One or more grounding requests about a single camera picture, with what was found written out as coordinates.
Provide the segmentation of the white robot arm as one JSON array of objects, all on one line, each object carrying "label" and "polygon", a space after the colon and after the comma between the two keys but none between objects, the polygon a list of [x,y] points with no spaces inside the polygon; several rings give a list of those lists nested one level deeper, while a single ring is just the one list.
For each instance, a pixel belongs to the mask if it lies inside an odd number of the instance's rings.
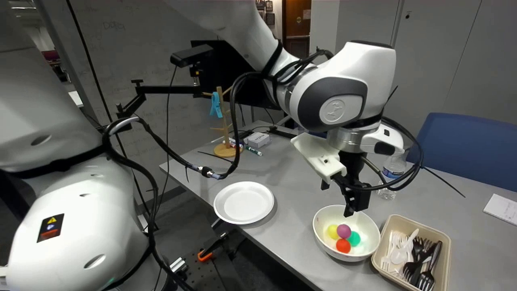
[{"label": "white robot arm", "polygon": [[[283,48],[252,0],[168,3],[236,48],[274,103],[306,131],[380,126],[395,48],[349,42],[316,64]],[[0,29],[0,171],[36,194],[4,268],[7,291],[151,291],[168,266],[156,247],[154,218],[136,211],[131,177],[141,168],[112,145],[138,118],[96,127],[12,11]]]}]

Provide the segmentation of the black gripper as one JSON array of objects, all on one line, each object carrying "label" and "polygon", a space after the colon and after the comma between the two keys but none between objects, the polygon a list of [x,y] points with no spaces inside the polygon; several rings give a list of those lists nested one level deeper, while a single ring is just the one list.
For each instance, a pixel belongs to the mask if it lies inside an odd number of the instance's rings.
[{"label": "black gripper", "polygon": [[332,179],[345,195],[345,216],[353,216],[356,211],[367,210],[370,205],[370,184],[359,179],[364,168],[364,153],[340,152],[340,160],[346,166],[346,174],[335,174]]}]

